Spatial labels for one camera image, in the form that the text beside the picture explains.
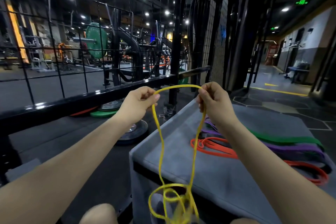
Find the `forearm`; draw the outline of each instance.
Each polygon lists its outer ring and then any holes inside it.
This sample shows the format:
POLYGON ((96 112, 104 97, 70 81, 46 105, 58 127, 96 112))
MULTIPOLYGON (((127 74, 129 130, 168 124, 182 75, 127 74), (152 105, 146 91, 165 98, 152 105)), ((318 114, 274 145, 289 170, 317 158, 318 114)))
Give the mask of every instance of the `forearm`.
POLYGON ((217 127, 283 223, 335 222, 336 200, 282 161, 240 122, 217 127))
POLYGON ((1 222, 55 224, 127 126, 114 116, 69 149, 1 188, 1 222))

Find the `yellow arrow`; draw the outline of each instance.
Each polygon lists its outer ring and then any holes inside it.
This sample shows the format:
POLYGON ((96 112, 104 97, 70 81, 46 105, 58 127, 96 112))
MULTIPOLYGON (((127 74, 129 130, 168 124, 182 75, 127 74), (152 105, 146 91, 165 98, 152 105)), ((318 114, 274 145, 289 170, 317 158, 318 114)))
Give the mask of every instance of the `yellow arrow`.
POLYGON ((265 83, 265 86, 279 86, 279 85, 265 83))

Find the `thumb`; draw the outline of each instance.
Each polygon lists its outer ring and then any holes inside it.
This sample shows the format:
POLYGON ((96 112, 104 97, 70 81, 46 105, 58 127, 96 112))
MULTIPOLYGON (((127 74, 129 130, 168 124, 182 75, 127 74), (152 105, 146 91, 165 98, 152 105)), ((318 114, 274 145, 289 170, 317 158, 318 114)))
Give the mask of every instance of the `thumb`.
POLYGON ((199 89, 198 90, 199 96, 203 99, 203 101, 205 102, 205 104, 209 104, 211 101, 213 101, 212 97, 210 96, 210 94, 204 90, 204 89, 199 89))
POLYGON ((155 94, 150 96, 148 99, 146 99, 145 101, 143 101, 143 104, 145 106, 145 109, 151 107, 153 104, 155 104, 160 98, 159 94, 155 94))

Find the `hand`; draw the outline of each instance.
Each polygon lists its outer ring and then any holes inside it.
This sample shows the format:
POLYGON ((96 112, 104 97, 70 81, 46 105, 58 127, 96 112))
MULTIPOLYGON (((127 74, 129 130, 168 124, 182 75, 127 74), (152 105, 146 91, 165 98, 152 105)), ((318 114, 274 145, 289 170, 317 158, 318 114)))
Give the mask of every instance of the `hand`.
POLYGON ((205 104, 207 114, 214 124, 227 127, 239 122, 228 93, 218 83, 208 82, 198 93, 196 101, 199 103, 199 110, 203 112, 205 104))
POLYGON ((115 116, 128 126, 141 120, 153 104, 157 106, 159 94, 147 86, 130 91, 115 116))

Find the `green resistance band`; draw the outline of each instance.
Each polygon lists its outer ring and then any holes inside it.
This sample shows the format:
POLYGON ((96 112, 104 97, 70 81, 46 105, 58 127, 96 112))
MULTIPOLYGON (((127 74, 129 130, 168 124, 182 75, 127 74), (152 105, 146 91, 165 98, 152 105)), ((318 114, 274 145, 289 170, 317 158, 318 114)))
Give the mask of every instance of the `green resistance band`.
MULTIPOLYGON (((206 124, 207 128, 212 128, 211 125, 206 124)), ((296 144, 296 143, 313 143, 317 144, 318 146, 321 147, 321 149, 324 151, 324 147, 321 144, 319 140, 317 140, 314 137, 309 137, 309 136, 298 136, 298 137, 278 137, 278 136, 270 136, 270 135, 265 135, 261 133, 254 132, 250 129, 248 129, 256 138, 258 138, 261 141, 271 143, 274 145, 291 145, 291 144, 296 144)))

